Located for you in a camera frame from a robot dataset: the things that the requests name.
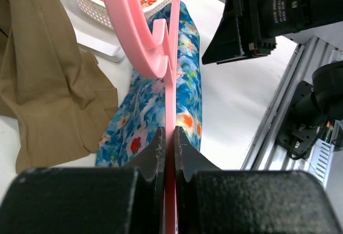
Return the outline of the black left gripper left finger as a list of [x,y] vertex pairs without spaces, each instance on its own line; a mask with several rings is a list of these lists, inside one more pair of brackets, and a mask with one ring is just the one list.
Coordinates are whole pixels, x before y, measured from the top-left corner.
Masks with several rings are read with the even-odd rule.
[[30,168],[1,203],[1,233],[162,233],[165,130],[122,167]]

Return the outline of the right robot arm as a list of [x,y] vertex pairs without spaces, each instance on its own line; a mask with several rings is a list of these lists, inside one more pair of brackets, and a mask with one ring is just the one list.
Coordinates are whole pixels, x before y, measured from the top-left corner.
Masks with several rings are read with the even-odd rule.
[[[276,37],[342,21],[342,0],[226,0],[202,62],[266,57]],[[294,93],[277,141],[293,160],[307,158],[330,120],[342,119],[342,60],[318,68]]]

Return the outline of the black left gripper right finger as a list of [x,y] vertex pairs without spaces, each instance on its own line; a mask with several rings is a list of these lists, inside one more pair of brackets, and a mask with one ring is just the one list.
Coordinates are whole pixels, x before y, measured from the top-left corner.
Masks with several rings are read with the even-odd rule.
[[342,233],[310,173],[221,170],[181,127],[174,151],[179,233]]

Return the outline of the blue floral skirt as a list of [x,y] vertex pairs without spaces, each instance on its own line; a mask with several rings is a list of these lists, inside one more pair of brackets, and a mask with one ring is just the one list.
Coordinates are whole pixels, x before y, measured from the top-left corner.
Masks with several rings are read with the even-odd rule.
[[[200,35],[187,6],[180,3],[176,65],[176,125],[200,149],[202,138],[202,81],[199,64]],[[165,126],[163,79],[144,78],[133,70],[129,91],[111,119],[96,153],[96,166],[121,167],[152,141]]]

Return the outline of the pink plastic hanger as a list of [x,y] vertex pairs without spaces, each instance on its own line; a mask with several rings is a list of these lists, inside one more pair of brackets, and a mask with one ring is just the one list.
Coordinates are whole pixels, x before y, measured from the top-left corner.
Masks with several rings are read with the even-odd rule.
[[176,232],[174,130],[180,1],[172,0],[170,20],[157,19],[149,29],[140,0],[104,0],[109,19],[127,58],[145,78],[165,84],[165,231]]

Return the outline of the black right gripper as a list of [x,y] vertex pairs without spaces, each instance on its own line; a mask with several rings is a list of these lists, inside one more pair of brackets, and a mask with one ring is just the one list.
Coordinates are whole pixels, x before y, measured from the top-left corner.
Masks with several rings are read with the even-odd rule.
[[[342,21],[342,0],[258,0],[264,38],[322,27]],[[252,58],[249,51],[247,0],[226,0],[218,28],[202,63],[223,64]]]

